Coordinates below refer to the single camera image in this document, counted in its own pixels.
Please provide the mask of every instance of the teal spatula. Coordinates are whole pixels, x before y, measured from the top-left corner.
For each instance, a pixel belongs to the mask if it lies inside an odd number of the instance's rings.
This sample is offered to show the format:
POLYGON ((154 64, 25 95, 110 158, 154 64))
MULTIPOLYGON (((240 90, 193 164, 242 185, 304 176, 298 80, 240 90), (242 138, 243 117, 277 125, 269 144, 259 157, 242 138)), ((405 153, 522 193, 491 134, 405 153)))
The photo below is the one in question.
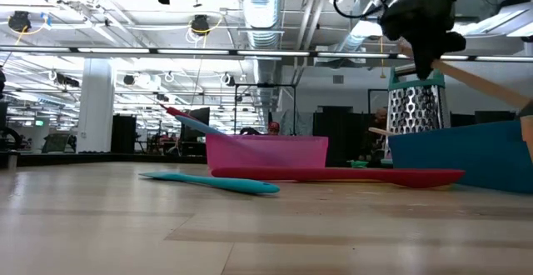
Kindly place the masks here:
POLYGON ((251 179, 220 178, 186 175, 179 172, 145 172, 139 174, 159 180, 171 180, 185 183, 200 183, 214 188, 222 188, 240 193, 277 193, 280 188, 276 185, 251 179))

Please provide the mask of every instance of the wooden stick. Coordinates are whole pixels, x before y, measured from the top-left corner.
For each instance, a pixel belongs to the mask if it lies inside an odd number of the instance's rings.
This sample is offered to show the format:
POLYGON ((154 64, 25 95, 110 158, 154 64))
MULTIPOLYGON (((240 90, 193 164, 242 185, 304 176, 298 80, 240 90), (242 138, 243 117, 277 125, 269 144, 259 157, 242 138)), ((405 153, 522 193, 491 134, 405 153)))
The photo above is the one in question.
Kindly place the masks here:
POLYGON ((384 135, 386 137, 392 137, 392 136, 397 135, 397 134, 395 134, 393 132, 390 132, 390 131, 387 131, 387 130, 383 130, 383 129, 380 129, 380 128, 376 128, 376 127, 370 127, 370 128, 368 128, 368 131, 371 132, 371 133, 377 133, 377 134, 380 134, 380 135, 384 135))
POLYGON ((527 144, 530 151, 531 162, 533 163, 533 116, 525 116, 520 118, 522 126, 522 138, 527 144))
MULTIPOLYGON (((400 53, 407 55, 410 58, 413 57, 413 52, 410 47, 406 45, 399 45, 399 48, 400 53)), ((475 90, 494 98, 498 98, 515 108, 522 109, 530 101, 528 97, 520 95, 518 92, 515 92, 507 87, 502 87, 499 84, 490 82, 470 72, 453 67, 445 62, 442 62, 440 59, 434 60, 431 64, 431 67, 440 70, 445 75, 450 76, 451 78, 454 78, 466 84, 467 86, 474 88, 475 90)))

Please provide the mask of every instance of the blue box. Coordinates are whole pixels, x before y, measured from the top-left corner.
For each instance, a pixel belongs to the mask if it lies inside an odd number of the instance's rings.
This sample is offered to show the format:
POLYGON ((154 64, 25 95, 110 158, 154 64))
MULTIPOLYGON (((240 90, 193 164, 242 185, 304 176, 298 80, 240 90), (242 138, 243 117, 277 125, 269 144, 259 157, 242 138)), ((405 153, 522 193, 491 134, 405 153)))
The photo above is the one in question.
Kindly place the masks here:
POLYGON ((448 168, 459 184, 533 193, 533 162, 520 121, 493 122, 389 137, 394 168, 448 168))

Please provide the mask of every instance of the wooden floor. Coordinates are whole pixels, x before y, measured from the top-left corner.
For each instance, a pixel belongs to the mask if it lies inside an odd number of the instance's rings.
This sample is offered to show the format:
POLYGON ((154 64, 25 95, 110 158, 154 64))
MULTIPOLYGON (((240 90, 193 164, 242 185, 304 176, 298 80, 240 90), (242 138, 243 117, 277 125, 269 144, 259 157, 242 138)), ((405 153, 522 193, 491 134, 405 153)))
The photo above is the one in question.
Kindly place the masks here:
POLYGON ((6 275, 533 274, 533 197, 282 183, 254 197, 94 163, 0 173, 6 275))

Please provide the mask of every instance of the pink basket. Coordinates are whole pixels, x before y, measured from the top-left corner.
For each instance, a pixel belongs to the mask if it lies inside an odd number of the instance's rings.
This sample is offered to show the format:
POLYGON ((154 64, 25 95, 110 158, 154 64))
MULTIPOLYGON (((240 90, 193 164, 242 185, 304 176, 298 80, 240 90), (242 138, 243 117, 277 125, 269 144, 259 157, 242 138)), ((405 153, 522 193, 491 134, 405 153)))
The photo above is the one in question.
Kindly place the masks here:
POLYGON ((327 137, 207 134, 211 170, 241 167, 323 168, 327 137))

